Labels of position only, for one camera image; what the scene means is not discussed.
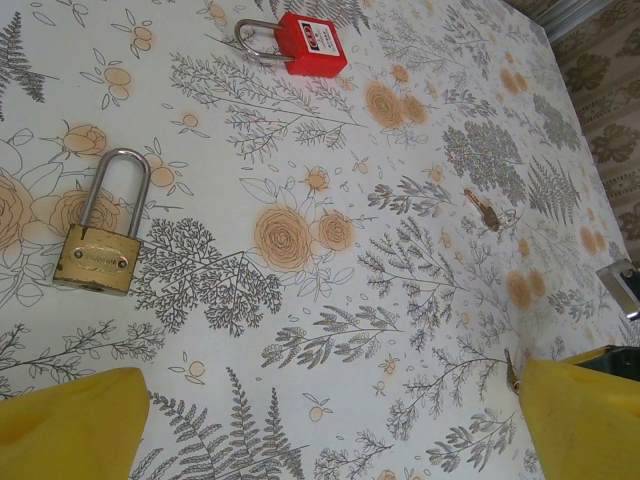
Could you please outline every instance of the padlock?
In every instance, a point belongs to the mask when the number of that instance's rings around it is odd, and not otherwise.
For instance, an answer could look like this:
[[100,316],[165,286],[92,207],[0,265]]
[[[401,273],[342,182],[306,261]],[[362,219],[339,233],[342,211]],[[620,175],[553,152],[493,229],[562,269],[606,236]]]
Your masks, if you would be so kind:
[[[274,30],[281,55],[258,52],[244,41],[242,27],[270,28]],[[333,78],[347,65],[336,27],[329,20],[303,17],[287,12],[279,23],[260,20],[240,20],[234,29],[240,46],[250,55],[267,60],[286,62],[291,75],[312,75]]]
[[[89,226],[91,212],[98,198],[104,174],[109,162],[118,155],[136,160],[143,170],[138,198],[126,236]],[[118,148],[107,152],[100,159],[80,222],[71,225],[62,247],[58,266],[53,275],[54,283],[92,292],[127,294],[140,251],[140,240],[135,236],[140,226],[150,181],[149,164],[138,152]]]

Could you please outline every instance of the yellow plastic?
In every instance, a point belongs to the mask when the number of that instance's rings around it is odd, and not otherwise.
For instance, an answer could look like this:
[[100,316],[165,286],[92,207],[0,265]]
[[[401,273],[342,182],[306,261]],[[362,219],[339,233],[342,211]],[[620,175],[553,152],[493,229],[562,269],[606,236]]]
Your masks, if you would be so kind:
[[547,480],[640,478],[640,382],[530,359],[520,405]]
[[148,411],[137,368],[0,402],[0,479],[126,480]]

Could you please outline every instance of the brass padlock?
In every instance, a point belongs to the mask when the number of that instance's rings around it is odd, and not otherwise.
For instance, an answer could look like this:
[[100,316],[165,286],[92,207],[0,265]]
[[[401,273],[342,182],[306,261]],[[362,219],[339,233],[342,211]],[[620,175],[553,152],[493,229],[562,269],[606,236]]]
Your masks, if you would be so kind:
[[[98,198],[104,174],[109,162],[118,155],[133,158],[140,163],[143,170],[142,182],[127,236],[89,226],[91,212]],[[64,247],[62,247],[58,266],[53,275],[54,283],[83,288],[92,292],[104,292],[112,295],[127,294],[140,251],[141,242],[135,236],[140,226],[150,181],[149,164],[138,152],[118,148],[107,152],[100,159],[80,222],[71,225]]]

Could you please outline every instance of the brass key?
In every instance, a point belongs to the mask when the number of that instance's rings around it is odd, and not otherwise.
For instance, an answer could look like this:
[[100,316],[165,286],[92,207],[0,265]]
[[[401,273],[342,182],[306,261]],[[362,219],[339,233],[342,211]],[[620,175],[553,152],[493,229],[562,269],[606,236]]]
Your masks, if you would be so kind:
[[482,221],[487,226],[487,228],[489,230],[493,230],[494,232],[500,230],[500,220],[498,219],[498,215],[496,215],[495,210],[492,207],[483,204],[480,199],[476,197],[468,188],[464,189],[464,194],[476,206],[476,208],[480,212],[480,215],[482,215]]

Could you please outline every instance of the metal shackle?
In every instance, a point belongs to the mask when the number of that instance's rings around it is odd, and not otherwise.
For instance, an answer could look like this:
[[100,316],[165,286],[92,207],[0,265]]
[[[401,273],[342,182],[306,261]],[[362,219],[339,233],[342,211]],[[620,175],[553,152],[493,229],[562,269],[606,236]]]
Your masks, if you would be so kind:
[[245,25],[251,25],[253,27],[270,28],[271,30],[283,30],[284,27],[282,25],[278,25],[277,23],[269,23],[269,22],[263,22],[260,20],[252,20],[250,18],[243,18],[242,20],[239,20],[238,23],[236,23],[235,28],[233,29],[233,33],[236,37],[236,40],[240,44],[240,46],[249,55],[256,58],[266,58],[267,60],[280,60],[281,62],[293,62],[295,60],[295,58],[293,57],[287,57],[285,55],[278,55],[275,53],[258,52],[257,50],[254,50],[253,48],[251,48],[249,45],[247,45],[247,43],[242,38],[242,35],[240,34],[240,30],[242,30],[242,27],[244,27]]
[[149,163],[147,162],[146,158],[144,158],[135,150],[130,150],[128,148],[116,148],[105,153],[100,159],[98,167],[96,168],[96,176],[93,177],[93,183],[91,184],[91,188],[89,189],[89,195],[87,196],[87,201],[84,204],[84,210],[82,211],[82,217],[80,217],[78,225],[81,225],[83,227],[89,226],[91,212],[93,211],[93,207],[95,206],[96,200],[98,199],[98,193],[100,193],[100,187],[102,186],[102,180],[104,180],[104,174],[107,172],[107,167],[109,166],[111,160],[113,160],[118,155],[132,158],[136,160],[142,167],[142,181],[140,182],[140,190],[138,190],[138,198],[136,198],[136,205],[133,209],[133,213],[131,214],[131,223],[129,224],[129,231],[127,232],[127,237],[135,238],[135,236],[138,234],[140,220],[142,219],[144,202],[147,198],[147,191],[149,190],[149,183],[151,183],[151,167],[149,167]]

